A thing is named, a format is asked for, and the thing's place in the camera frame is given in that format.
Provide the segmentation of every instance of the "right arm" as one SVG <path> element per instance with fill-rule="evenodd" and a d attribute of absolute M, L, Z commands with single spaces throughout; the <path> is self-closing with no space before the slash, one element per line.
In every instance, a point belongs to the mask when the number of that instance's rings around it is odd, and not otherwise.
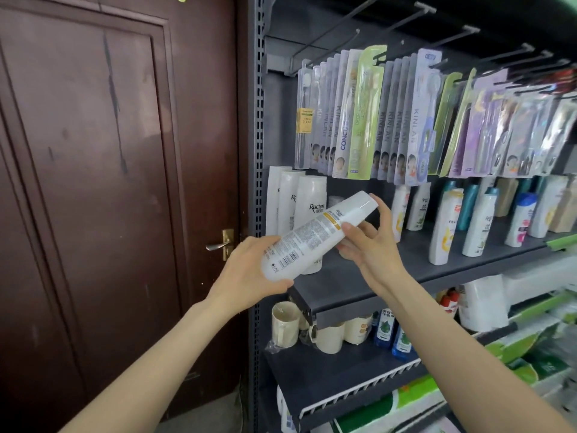
<path fill-rule="evenodd" d="M 574 433 L 549 404 L 458 325 L 405 270 L 379 204 L 381 227 L 343 224 L 358 249 L 339 246 L 371 289 L 385 300 L 443 396 L 469 433 L 493 431 Z"/>

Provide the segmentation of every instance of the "gray floor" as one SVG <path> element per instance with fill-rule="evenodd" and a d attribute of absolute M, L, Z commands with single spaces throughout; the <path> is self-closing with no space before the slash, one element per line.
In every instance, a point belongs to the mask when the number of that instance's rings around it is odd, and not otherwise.
<path fill-rule="evenodd" d="M 236 392 L 160 423 L 155 433 L 240 433 L 241 424 Z"/>

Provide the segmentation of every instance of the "hand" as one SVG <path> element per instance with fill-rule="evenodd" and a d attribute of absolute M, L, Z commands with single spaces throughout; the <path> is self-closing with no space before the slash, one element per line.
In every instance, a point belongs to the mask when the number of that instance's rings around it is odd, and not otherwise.
<path fill-rule="evenodd" d="M 409 275 L 395 244 L 391 210 L 379 197 L 372 194 L 371 197 L 379 204 L 379 230 L 368 222 L 362 222 L 358 227 L 345 222 L 344 235 L 357 249 L 342 244 L 337 248 L 357 264 L 369 287 L 382 297 L 387 290 L 399 285 L 402 278 Z"/>
<path fill-rule="evenodd" d="M 230 254 L 220 276 L 212 285 L 207 300 L 222 304 L 232 317 L 266 296 L 286 293 L 292 286 L 292 280 L 269 281 L 260 268 L 265 250 L 278 240 L 278 235 L 247 237 Z"/>

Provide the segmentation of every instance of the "beige bottle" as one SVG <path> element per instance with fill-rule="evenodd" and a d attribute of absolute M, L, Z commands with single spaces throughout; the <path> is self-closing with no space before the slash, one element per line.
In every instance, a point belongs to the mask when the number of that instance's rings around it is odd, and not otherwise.
<path fill-rule="evenodd" d="M 515 197 L 515 192 L 519 186 L 519 181 L 515 178 L 499 178 L 497 188 L 499 189 L 499 197 L 495 207 L 495 217 L 504 217 L 509 214 L 511 203 Z"/>
<path fill-rule="evenodd" d="M 577 220 L 577 180 L 572 177 L 569 186 L 563 190 L 555 216 L 549 225 L 552 232 L 571 232 Z"/>

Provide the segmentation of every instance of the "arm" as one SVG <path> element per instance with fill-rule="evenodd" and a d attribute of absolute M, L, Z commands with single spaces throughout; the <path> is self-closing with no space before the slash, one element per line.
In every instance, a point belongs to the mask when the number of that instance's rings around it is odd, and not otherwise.
<path fill-rule="evenodd" d="M 391 228 L 391 212 L 379 204 L 381 227 L 343 225 L 358 248 L 339 249 L 391 308 L 443 396 L 469 433 L 574 430 L 533 390 L 451 319 L 407 273 Z"/>
<path fill-rule="evenodd" d="M 278 236 L 244 240 L 231 254 L 208 297 L 193 305 L 177 325 L 146 351 L 61 433 L 152 432 L 194 362 L 235 314 L 292 281 L 270 282 L 260 269 L 264 250 Z"/>

